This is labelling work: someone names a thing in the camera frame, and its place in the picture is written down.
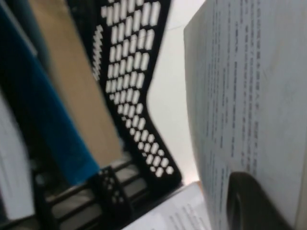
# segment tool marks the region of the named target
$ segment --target black plastic tray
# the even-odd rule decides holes
[[[150,119],[146,102],[170,0],[67,3],[124,142],[125,157],[57,197],[47,197],[48,188],[34,179],[36,216],[3,230],[28,223],[42,230],[121,229],[181,186],[180,171]]]

